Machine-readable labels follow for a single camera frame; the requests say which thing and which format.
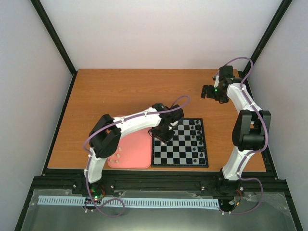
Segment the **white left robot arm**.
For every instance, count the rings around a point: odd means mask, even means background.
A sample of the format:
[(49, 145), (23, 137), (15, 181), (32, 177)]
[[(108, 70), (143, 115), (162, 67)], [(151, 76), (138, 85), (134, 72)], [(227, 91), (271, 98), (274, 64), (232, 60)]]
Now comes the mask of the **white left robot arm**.
[(169, 142), (175, 133), (173, 128), (183, 116), (179, 105), (168, 108), (162, 103), (128, 116), (103, 115), (84, 143), (84, 149), (89, 152), (89, 160), (84, 169), (86, 179), (83, 188), (91, 194), (99, 190), (104, 164), (116, 152), (121, 138), (149, 128), (153, 137), (164, 143)]

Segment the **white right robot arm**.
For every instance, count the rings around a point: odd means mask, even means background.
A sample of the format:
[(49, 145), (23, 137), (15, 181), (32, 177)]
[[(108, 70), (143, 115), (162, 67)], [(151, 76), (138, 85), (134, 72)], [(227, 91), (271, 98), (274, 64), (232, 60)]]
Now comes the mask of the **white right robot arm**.
[(262, 110), (251, 98), (246, 86), (240, 83), (224, 83), (220, 87), (203, 85), (201, 97), (220, 103), (231, 100), (238, 112), (232, 131), (234, 148), (215, 185), (218, 194), (228, 195), (239, 188), (242, 172), (250, 158), (267, 148), (271, 114)]

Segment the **black and grey chessboard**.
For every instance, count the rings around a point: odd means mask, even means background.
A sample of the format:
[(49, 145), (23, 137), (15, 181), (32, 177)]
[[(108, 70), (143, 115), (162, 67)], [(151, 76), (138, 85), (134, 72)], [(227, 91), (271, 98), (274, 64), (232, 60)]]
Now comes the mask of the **black and grey chessboard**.
[[(203, 145), (198, 145), (197, 140), (197, 131), (195, 121), (200, 121), (201, 126), (201, 134), (203, 136)], [(194, 130), (191, 130), (190, 121), (194, 122)], [(206, 141), (205, 141), (205, 132), (204, 132), (204, 124), (202, 118), (183, 118), (179, 121), (178, 126), (174, 129), (173, 138), (166, 143), (166, 145), (162, 144), (162, 141), (157, 138), (152, 138), (152, 167), (195, 167), (195, 168), (208, 168), (208, 156), (206, 149)], [(192, 140), (191, 131), (195, 131), (195, 140)], [(197, 145), (192, 146), (192, 141), (196, 141)], [(199, 164), (199, 152), (198, 147), (203, 147), (204, 151), (202, 153), (205, 154), (205, 164)], [(193, 153), (198, 153), (197, 158), (193, 158)]]

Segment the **pink plastic tray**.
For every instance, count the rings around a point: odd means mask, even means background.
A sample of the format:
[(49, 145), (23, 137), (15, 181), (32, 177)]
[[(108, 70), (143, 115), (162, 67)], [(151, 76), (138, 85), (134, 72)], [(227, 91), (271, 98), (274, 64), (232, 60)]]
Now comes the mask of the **pink plastic tray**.
[(116, 152), (108, 158), (107, 164), (114, 169), (146, 169), (151, 165), (152, 154), (152, 137), (148, 133), (148, 129), (142, 129), (133, 132), (119, 141), (118, 147), (122, 151)]

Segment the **black aluminium frame rail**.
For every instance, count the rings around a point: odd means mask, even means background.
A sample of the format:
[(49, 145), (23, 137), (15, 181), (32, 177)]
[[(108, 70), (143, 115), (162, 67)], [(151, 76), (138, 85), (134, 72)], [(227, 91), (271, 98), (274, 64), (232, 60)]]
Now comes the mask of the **black aluminium frame rail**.
[[(263, 190), (265, 193), (284, 193), (289, 197), (290, 191), (285, 180), (279, 180), (268, 173), (245, 173), (244, 177), (256, 177), (255, 180), (241, 181), (234, 186), (218, 192), (218, 172), (167, 172), (167, 171), (123, 171), (104, 170), (102, 179), (90, 184), (96, 193), (104, 191), (107, 195), (118, 196), (121, 191), (167, 191), (190, 192), (213, 198), (231, 198), (236, 190), (243, 187), (243, 195)], [(48, 169), (43, 176), (34, 177), (29, 195), (34, 190), (70, 190), (74, 194), (87, 195), (87, 183), (82, 170)]]

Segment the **right black frame post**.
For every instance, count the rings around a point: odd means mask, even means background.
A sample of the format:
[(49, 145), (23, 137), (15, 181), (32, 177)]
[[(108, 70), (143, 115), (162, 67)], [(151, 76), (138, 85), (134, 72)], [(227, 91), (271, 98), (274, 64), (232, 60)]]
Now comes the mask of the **right black frame post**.
[(264, 50), (267, 42), (273, 35), (275, 29), (277, 28), (279, 22), (282, 20), (283, 16), (285, 15), (286, 11), (288, 10), (289, 6), (291, 5), (292, 0), (282, 0), (278, 9), (276, 10), (274, 16), (272, 17), (269, 25), (267, 26), (265, 32), (263, 33), (258, 45), (256, 46), (254, 52), (252, 53), (250, 59), (252, 60), (253, 64), (256, 63), (257, 59), (261, 55), (262, 51)]

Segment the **black frame post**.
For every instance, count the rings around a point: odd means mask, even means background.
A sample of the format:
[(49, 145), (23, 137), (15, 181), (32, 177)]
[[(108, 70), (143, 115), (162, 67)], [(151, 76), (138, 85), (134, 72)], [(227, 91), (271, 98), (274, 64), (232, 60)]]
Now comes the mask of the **black frame post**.
[(267, 42), (273, 35), (275, 29), (277, 28), (279, 22), (282, 20), (283, 16), (285, 15), (286, 11), (288, 10), (289, 6), (291, 5), (292, 0), (282, 0), (278, 9), (276, 10), (274, 16), (272, 17), (269, 25), (267, 26), (265, 32), (263, 33), (258, 45), (256, 46), (254, 52), (252, 53), (250, 59), (252, 60), (253, 64), (256, 63), (257, 59), (261, 55), (262, 51), (264, 50)]
[(43, 4), (41, 3), (40, 0), (31, 0), (30, 2), (32, 3), (35, 11), (37, 12), (39, 18), (41, 19), (44, 27), (46, 28), (49, 36), (51, 37), (55, 47), (57, 48), (70, 74), (72, 75), (72, 77), (75, 77), (77, 74), (77, 70), (75, 69), (60, 37), (58, 36), (56, 29), (54, 28), (46, 10), (44, 9)]

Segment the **left black frame post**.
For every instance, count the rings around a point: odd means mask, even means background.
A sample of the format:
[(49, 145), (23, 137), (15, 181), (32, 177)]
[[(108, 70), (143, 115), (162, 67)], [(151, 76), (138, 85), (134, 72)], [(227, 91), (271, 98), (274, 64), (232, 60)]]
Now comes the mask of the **left black frame post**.
[(51, 37), (55, 47), (57, 48), (70, 74), (72, 75), (72, 77), (75, 77), (77, 74), (77, 70), (75, 69), (60, 37), (58, 36), (56, 29), (54, 28), (46, 10), (44, 9), (43, 4), (41, 3), (40, 0), (31, 0), (30, 2), (32, 3), (35, 11), (37, 12), (39, 18), (41, 19), (44, 27), (46, 28), (49, 36)]

